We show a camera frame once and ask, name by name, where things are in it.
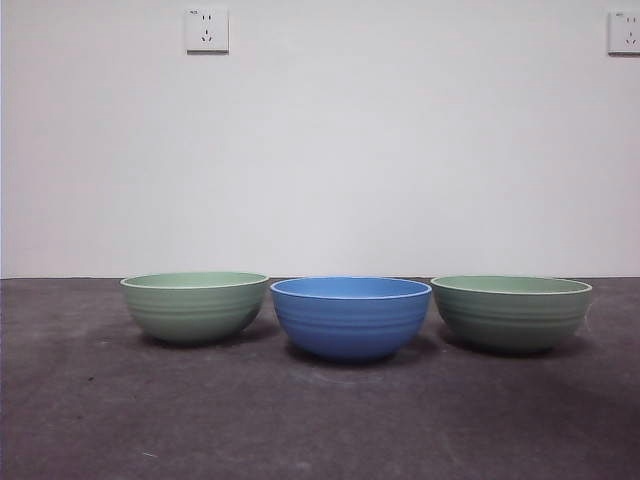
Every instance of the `ceramic bowl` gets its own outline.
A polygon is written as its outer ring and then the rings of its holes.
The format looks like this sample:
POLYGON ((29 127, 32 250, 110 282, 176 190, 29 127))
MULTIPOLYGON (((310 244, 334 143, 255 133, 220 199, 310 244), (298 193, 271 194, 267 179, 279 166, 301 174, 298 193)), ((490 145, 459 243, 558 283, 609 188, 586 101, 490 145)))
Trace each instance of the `ceramic bowl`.
POLYGON ((537 277, 458 276, 431 281, 440 315, 460 338, 490 350, 546 350, 578 328, 591 286, 537 277))
POLYGON ((418 333, 431 288, 377 277, 315 277, 271 286, 290 340, 316 355, 366 361, 390 355, 418 333))
POLYGON ((268 280, 256 273, 193 272, 131 277, 120 284, 129 312, 147 334, 195 343, 219 340, 249 325, 268 280))

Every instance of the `ridged bowl exterior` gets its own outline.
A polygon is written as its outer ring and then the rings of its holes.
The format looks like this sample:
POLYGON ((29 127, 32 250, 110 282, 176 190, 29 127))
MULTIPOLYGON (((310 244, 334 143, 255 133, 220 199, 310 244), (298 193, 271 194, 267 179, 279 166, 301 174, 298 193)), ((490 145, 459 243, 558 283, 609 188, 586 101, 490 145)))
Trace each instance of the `ridged bowl exterior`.
POLYGON ((298 347, 338 361, 392 354, 408 343, 424 321, 431 289, 400 298, 302 297, 274 290, 280 325, 298 347))
POLYGON ((532 353, 573 334, 589 306, 590 292, 502 294, 432 284, 441 317, 460 338, 489 350, 532 353))
POLYGON ((122 286, 129 312, 147 334, 194 343, 219 340, 247 327, 260 311, 267 280, 193 289, 122 286))

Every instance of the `concrete floor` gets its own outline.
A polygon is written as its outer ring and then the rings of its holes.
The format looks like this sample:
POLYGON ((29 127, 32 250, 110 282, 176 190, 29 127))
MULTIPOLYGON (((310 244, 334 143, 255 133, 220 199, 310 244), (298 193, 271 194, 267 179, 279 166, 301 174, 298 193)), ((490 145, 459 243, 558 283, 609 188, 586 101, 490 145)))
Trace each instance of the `concrete floor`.
POLYGON ((217 345, 131 322, 116 280, 2 282, 2 479, 640 478, 640 279, 599 279, 578 334, 504 357, 432 303, 395 356, 292 347, 267 296, 217 345))

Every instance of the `blue bowl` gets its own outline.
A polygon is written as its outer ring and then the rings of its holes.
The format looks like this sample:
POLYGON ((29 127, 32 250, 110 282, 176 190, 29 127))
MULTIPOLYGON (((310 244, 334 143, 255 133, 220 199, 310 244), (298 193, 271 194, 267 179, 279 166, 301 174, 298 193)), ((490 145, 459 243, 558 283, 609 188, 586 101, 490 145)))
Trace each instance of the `blue bowl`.
POLYGON ((340 361, 392 354, 420 330, 431 287, 376 277, 314 277, 271 286, 280 325, 298 347, 340 361))

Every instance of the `electrical outlet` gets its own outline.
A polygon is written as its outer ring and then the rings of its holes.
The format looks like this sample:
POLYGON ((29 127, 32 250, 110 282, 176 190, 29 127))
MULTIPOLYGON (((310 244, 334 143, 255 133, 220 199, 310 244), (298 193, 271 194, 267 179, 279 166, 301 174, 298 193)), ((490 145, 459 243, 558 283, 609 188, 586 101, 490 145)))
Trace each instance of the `electrical outlet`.
POLYGON ((640 11, 609 13, 609 53, 640 55, 640 11))
POLYGON ((198 8, 184 14, 187 53, 229 52, 229 12, 223 8, 198 8))

